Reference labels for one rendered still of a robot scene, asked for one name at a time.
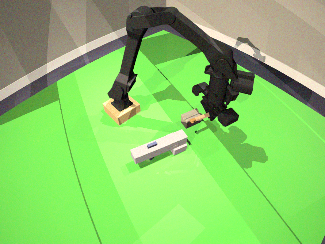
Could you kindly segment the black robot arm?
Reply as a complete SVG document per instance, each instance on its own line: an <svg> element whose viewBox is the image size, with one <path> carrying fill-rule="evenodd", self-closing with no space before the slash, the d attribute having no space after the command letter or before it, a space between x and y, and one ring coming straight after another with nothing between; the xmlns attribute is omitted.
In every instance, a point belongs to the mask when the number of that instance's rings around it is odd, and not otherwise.
<svg viewBox="0 0 325 244"><path fill-rule="evenodd" d="M148 28L167 24L204 53L210 63L204 71L204 74L210 75L210 88L219 92L229 90L225 95L226 106L235 101L240 93L252 94L255 74L237 70L230 47L210 37L175 7L140 6L127 16L128 38L121 68L107 93L109 98L114 99L111 104L119 112L133 104L128 93L136 83L138 74L134 73L134 66L144 34Z"/></svg>

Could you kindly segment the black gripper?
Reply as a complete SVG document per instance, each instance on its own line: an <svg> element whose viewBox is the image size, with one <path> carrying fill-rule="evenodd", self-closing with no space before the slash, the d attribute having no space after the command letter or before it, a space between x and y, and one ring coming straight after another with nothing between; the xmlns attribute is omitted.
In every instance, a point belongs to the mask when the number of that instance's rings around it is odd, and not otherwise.
<svg viewBox="0 0 325 244"><path fill-rule="evenodd" d="M192 87L192 92L195 96L198 96L199 93L202 93L202 104L206 113L209 112L209 119L213 121L216 117L223 127L227 127L230 124L238 121L239 115L232 108L226 109L227 106L225 95L229 92L228 89L225 91L219 92L210 88L206 82L199 83Z"/></svg>

